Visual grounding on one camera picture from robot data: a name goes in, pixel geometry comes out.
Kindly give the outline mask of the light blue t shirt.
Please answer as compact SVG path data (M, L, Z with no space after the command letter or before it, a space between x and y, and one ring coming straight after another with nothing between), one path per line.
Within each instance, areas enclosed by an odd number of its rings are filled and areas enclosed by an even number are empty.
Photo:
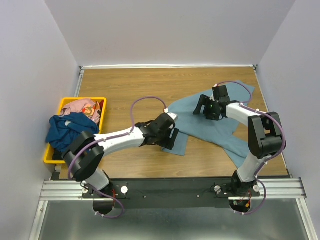
M205 95L210 97L212 94L213 91L208 89L181 98L169 105L169 112L178 115L176 128L179 129L179 133L173 149L168 150L163 148L162 151L184 156L186 153L188 137L192 136L222 147L234 165L239 168L250 152L248 143L233 135L240 123L230 118L223 118L215 121L206 119L204 114L193 114L200 96Z

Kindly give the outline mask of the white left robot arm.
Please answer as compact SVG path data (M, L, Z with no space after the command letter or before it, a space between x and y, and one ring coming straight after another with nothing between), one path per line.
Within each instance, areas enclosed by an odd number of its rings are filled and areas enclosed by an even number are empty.
M68 166L69 178L86 182L101 198L111 191L111 180L99 168L103 157L112 153L143 146L160 146L172 150L179 130L178 115L162 113L155 120L139 122L132 128L108 134L82 132L63 152L62 158Z

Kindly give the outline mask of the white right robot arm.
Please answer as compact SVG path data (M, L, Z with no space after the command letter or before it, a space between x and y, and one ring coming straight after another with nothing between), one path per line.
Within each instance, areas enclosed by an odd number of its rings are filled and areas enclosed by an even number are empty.
M279 115L276 112L252 109L243 102L230 100L227 86L220 84L212 88L212 96L200 95L193 114L199 115L201 111L208 120L229 118L247 126L249 154L242 166L232 175L228 186L233 195L244 195L254 187L258 174L268 161L280 155L286 147L286 137Z

